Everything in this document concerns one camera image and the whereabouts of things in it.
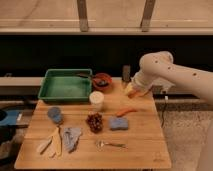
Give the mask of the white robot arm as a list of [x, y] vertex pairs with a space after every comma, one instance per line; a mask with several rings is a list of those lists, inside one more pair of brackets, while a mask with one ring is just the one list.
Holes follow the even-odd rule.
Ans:
[[[143, 55], [139, 66], [140, 70], [124, 90], [127, 96], [145, 95], [156, 79], [163, 78], [213, 106], [213, 72], [176, 65], [168, 51]], [[213, 171], [213, 120], [207, 130], [196, 171]]]

